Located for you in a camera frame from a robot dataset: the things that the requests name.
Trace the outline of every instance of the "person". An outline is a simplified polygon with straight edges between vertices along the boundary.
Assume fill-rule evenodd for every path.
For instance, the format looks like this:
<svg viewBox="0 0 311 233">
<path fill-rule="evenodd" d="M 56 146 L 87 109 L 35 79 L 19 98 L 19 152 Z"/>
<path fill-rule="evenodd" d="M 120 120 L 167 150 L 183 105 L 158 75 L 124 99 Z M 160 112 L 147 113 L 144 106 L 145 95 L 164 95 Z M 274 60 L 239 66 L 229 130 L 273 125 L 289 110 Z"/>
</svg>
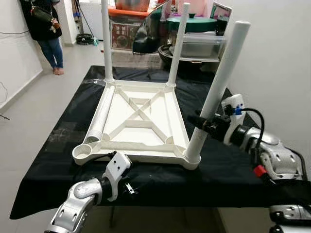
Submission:
<svg viewBox="0 0 311 233">
<path fill-rule="evenodd" d="M 29 28 L 30 35 L 41 47 L 42 53 L 50 63 L 53 74 L 63 75 L 63 51 L 59 43 L 62 35 L 60 28 L 54 27 L 58 24 L 58 15 L 54 8 L 59 0 L 20 0 L 21 8 Z M 52 21 L 44 21 L 33 14 L 34 7 L 38 7 L 45 14 L 50 14 Z"/>
</svg>

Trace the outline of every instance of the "robotic arm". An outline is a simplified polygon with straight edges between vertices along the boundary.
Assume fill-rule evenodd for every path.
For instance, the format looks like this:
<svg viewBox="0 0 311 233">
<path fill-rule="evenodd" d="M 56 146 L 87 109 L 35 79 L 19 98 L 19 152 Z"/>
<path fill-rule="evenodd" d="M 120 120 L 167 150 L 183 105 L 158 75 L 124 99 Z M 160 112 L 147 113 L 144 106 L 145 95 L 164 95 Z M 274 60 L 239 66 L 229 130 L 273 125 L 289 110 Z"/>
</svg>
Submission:
<svg viewBox="0 0 311 233">
<path fill-rule="evenodd" d="M 254 172 L 264 182 L 276 185 L 277 180 L 306 180 L 303 157 L 286 148 L 280 139 L 261 129 L 243 125 L 245 117 L 241 95 L 234 95 L 222 102 L 224 115 L 215 115 L 208 122 L 199 116 L 188 120 L 213 138 L 226 145 L 234 144 L 252 157 Z M 59 207 L 45 233 L 80 233 L 88 211 L 102 200 L 114 201 L 118 196 L 118 183 L 131 167 L 129 158 L 116 152 L 99 179 L 74 184 L 67 200 Z M 133 193 L 130 184 L 125 184 Z M 270 233 L 311 232 L 311 207 L 302 205 L 274 205 L 270 207 L 270 218 L 277 225 Z"/>
<path fill-rule="evenodd" d="M 234 95 L 222 101 L 224 115 L 216 114 L 211 122 L 199 116 L 189 116 L 188 120 L 214 139 L 250 154 L 254 172 L 264 182 L 276 185 L 277 180 L 307 180 L 303 157 L 285 147 L 276 136 L 264 132 L 263 120 L 261 129 L 244 126 L 244 110 L 254 109 L 243 107 L 242 96 Z M 270 233 L 311 232 L 311 207 L 302 205 L 271 206 L 270 218 L 277 225 Z"/>
<path fill-rule="evenodd" d="M 118 183 L 131 166 L 129 158 L 117 152 L 101 178 L 74 184 L 67 200 L 58 208 L 45 233 L 79 233 L 88 211 L 102 200 L 114 201 L 118 197 Z"/>
</svg>

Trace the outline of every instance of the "blue jeans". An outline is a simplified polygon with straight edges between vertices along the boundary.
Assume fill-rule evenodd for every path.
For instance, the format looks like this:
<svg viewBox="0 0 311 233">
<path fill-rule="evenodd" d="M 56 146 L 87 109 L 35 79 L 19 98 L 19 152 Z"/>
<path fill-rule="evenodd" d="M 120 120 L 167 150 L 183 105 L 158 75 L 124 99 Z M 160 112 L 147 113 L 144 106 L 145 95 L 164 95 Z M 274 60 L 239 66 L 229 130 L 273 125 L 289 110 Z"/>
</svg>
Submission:
<svg viewBox="0 0 311 233">
<path fill-rule="evenodd" d="M 59 44 L 59 39 L 38 40 L 43 55 L 49 61 L 52 68 L 64 68 L 63 51 Z"/>
</svg>

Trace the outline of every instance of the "white pipe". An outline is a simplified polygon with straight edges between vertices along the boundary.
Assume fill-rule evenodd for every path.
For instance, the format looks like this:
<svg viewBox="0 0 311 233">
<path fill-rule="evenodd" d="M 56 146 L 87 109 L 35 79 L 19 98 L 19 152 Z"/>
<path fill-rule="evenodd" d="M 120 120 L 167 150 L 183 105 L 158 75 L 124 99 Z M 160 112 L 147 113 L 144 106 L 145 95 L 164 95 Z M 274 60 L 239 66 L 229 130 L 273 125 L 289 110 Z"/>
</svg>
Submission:
<svg viewBox="0 0 311 233">
<path fill-rule="evenodd" d="M 99 141 L 102 139 L 104 126 L 108 117 L 111 101 L 115 92 L 115 86 L 106 86 L 104 94 L 99 100 L 92 124 L 86 135 L 86 143 Z"/>
<path fill-rule="evenodd" d="M 103 20 L 103 40 L 104 40 L 104 58 L 105 58 L 105 82 L 113 82 L 112 59 L 110 46 L 110 29 L 108 0 L 102 0 L 102 20 Z"/>
<path fill-rule="evenodd" d="M 180 22 L 179 22 L 179 28 L 178 28 L 177 39 L 176 39 L 176 44 L 174 48 L 174 55 L 172 59 L 169 80 L 166 83 L 167 86 L 173 86 L 173 87 L 176 86 L 176 76 L 177 76 L 181 49 L 183 47 L 183 40 L 184 40 L 184 34 L 186 30 L 186 25 L 187 25 L 189 8 L 190 8 L 190 3 L 185 2 L 184 7 L 183 7 L 183 14 L 181 15 Z"/>
<path fill-rule="evenodd" d="M 237 21 L 235 23 L 232 37 L 224 52 L 222 61 L 219 64 L 214 81 L 212 83 L 212 86 L 210 87 L 207 98 L 205 99 L 205 103 L 203 105 L 200 117 L 203 117 L 207 120 L 212 120 L 212 118 L 214 117 L 218 105 L 220 104 L 225 89 L 228 85 L 232 70 L 242 50 L 242 46 L 248 33 L 249 27 L 249 22 Z M 206 136 L 207 133 L 203 130 L 200 130 L 198 128 L 194 129 L 189 147 L 184 153 L 185 158 L 190 163 L 197 163 L 201 160 L 200 152 Z"/>
</svg>

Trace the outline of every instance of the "black tablecloth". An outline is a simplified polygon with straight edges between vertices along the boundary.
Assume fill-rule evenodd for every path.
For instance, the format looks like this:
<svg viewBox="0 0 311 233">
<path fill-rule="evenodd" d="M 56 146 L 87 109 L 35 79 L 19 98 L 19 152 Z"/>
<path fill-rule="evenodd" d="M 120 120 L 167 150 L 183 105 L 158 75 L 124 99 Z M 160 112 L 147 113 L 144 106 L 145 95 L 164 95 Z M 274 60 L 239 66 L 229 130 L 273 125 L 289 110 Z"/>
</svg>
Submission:
<svg viewBox="0 0 311 233">
<path fill-rule="evenodd" d="M 169 75 L 163 70 L 132 68 L 114 68 L 113 72 L 116 79 L 145 82 L 166 82 Z M 57 208 L 67 198 L 68 189 L 74 183 L 73 175 L 79 168 L 71 151 L 86 135 L 104 90 L 103 77 L 103 67 L 90 68 L 23 178 L 11 219 Z M 175 92 L 189 137 L 194 127 L 186 120 L 187 114 L 203 106 L 212 78 L 212 75 L 192 70 L 182 72 L 177 78 Z M 250 117 L 245 121 L 247 125 L 255 126 Z M 102 205 L 267 207 L 294 203 L 278 188 L 264 186 L 251 171 L 249 156 L 234 146 L 227 147 L 209 139 L 201 157 L 202 161 L 194 171 L 178 165 L 136 164 L 128 176 L 138 194 L 131 198 L 121 190 L 115 202 L 103 200 Z M 105 165 L 105 162 L 92 163 L 82 170 L 78 180 L 100 176 Z M 310 201 L 309 183 L 297 181 L 288 186 Z"/>
</svg>

